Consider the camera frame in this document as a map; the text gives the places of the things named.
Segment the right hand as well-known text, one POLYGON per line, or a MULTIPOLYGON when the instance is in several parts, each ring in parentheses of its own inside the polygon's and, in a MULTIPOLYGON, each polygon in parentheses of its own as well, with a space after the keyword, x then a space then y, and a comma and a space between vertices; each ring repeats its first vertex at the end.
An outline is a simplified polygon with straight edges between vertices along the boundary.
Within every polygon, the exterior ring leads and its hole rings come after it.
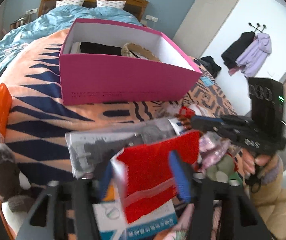
POLYGON ((255 174, 255 165, 262 167, 261 176, 267 175, 272 169, 274 169, 278 164, 278 155, 274 155, 273 157, 269 155, 258 155, 253 157, 253 155, 246 150, 245 148, 242 150, 242 167, 243 172, 246 177, 251 174, 255 174))

